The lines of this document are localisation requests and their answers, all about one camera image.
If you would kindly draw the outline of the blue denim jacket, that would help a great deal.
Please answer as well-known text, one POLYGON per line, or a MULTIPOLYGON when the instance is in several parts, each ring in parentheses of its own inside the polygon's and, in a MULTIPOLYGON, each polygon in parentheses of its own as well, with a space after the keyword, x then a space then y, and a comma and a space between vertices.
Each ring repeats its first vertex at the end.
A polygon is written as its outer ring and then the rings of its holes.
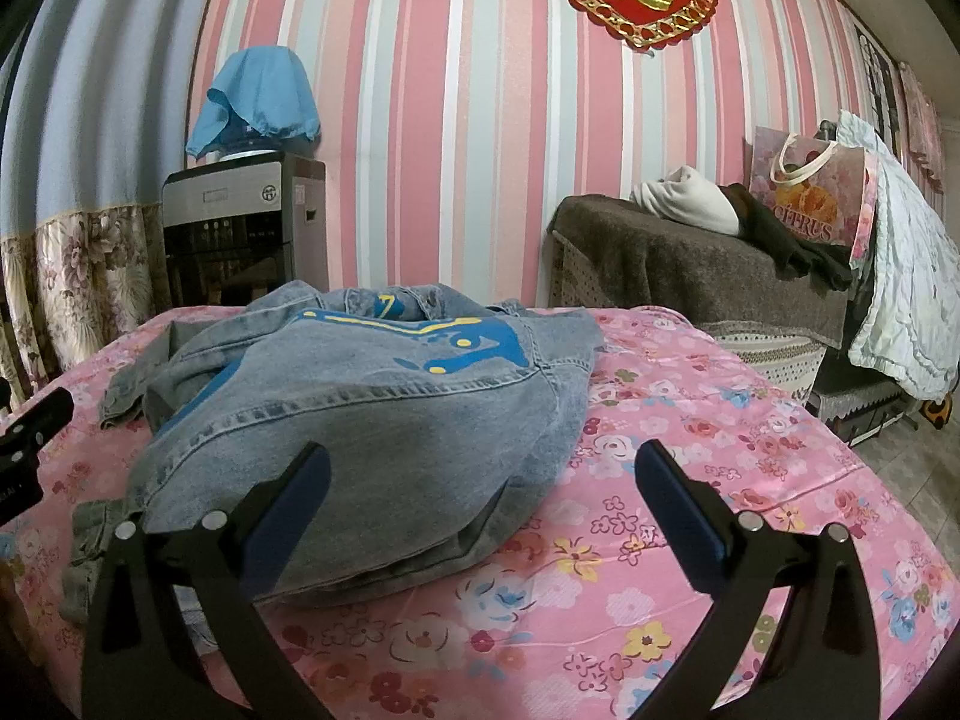
POLYGON ((109 382, 106 426, 151 437, 121 499, 73 516, 62 616, 85 622, 126 515, 178 532, 229 511, 308 444, 331 487, 259 600, 371 600, 482 562, 573 454, 604 337, 582 310, 480 305, 442 284, 291 281, 219 322, 171 323, 109 382))

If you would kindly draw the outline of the pink floral bed sheet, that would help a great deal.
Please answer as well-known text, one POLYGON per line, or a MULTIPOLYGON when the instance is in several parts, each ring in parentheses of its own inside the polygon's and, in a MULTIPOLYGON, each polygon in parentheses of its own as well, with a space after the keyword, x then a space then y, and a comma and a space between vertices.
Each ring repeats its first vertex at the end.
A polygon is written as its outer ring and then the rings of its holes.
POLYGON ((340 718, 622 718, 659 683, 708 601, 633 484, 658 437, 693 478, 788 532, 850 530, 880 647, 882 704, 958 628, 958 582, 880 478, 675 312, 604 309, 578 447, 537 514, 482 566, 398 595, 265 616, 340 718))

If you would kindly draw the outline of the patterned sofa cover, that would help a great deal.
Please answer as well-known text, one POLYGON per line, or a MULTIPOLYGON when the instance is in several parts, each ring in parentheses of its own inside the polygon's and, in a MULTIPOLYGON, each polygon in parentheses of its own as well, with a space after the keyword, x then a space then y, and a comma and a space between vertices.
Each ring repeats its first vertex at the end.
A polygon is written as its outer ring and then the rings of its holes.
POLYGON ((853 366, 841 349, 755 322, 704 323, 701 330, 793 395, 851 447, 900 421, 918 427, 916 401, 895 380, 853 366))

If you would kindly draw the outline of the silver black water dispenser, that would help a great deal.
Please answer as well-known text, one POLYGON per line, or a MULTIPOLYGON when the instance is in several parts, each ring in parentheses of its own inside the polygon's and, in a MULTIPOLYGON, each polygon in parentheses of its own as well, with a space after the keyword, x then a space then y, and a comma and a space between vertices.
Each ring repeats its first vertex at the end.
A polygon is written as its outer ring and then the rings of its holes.
POLYGON ((244 305, 293 280, 329 288, 319 161, 252 151, 174 172, 161 221, 176 307, 244 305))

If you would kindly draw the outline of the white quilted blanket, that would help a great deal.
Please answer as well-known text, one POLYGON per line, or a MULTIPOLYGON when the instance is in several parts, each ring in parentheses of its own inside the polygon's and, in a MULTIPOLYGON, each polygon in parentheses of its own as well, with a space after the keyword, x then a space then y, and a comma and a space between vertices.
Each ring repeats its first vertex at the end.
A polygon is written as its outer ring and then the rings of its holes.
POLYGON ((836 139, 877 158, 871 304, 848 358, 917 400, 944 398, 958 379, 958 247, 907 170, 869 122, 838 114, 836 139))

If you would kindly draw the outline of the black garment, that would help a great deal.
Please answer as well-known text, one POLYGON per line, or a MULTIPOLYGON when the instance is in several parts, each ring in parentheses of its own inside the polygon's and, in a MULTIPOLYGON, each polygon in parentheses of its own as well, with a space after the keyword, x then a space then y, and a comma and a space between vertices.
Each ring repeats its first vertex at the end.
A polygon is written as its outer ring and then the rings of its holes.
POLYGON ((798 238, 742 184, 721 185, 719 190, 739 218, 740 237, 770 255, 783 278, 814 275, 832 291, 851 288, 854 275, 848 247, 798 238))

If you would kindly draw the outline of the floral blue curtain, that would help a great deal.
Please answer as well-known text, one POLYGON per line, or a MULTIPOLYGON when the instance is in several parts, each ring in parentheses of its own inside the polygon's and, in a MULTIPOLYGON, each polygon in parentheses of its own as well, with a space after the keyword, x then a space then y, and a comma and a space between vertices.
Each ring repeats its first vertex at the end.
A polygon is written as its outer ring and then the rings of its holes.
POLYGON ((2 68, 2 376, 23 403, 171 305, 161 184, 185 158, 208 0, 41 0, 2 68))

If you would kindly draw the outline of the blue cloth cover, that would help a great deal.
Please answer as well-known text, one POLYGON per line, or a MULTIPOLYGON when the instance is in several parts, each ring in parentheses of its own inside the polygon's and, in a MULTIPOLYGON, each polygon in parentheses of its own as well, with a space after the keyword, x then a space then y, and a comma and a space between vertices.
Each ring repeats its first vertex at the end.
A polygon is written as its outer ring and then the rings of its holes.
POLYGON ((231 54, 205 93, 185 153, 279 149, 308 153, 320 140, 313 88, 288 47, 254 46, 231 54))

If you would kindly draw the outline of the brown blanket covered furniture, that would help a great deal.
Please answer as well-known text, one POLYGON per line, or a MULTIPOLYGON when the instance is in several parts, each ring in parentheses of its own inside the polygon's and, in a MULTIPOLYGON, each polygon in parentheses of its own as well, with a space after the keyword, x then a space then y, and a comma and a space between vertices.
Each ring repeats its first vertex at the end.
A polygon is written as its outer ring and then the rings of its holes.
POLYGON ((715 335, 794 335, 828 348, 843 341, 843 291, 815 275, 789 277, 740 239, 594 193, 564 199, 548 232, 555 305, 658 305, 715 335))

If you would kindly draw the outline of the pink floral gift bag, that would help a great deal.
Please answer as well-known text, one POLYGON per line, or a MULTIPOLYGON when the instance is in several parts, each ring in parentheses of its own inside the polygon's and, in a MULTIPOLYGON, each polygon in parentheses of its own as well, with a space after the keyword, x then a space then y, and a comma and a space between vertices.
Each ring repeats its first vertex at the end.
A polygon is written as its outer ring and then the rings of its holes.
POLYGON ((878 193, 872 151, 757 125, 748 188, 798 238, 846 247, 861 270, 878 193))

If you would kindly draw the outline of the white folded garment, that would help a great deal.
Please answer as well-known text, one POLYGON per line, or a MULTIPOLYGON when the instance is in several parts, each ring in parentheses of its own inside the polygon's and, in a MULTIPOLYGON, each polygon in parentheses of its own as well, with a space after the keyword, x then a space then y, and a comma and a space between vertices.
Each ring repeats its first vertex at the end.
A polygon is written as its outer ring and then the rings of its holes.
POLYGON ((630 199, 661 220, 717 232, 731 238, 740 236, 740 220, 719 185, 692 166, 680 166, 665 179, 643 181, 631 189, 630 199))

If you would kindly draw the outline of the pink window curtain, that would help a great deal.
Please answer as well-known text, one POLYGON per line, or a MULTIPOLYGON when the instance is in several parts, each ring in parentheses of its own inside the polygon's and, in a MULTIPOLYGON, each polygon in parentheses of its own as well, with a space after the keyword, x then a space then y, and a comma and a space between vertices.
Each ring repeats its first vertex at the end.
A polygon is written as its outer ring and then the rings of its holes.
POLYGON ((907 106, 908 151, 935 192, 944 192, 944 153, 939 112, 911 65, 900 62, 898 70, 907 106))

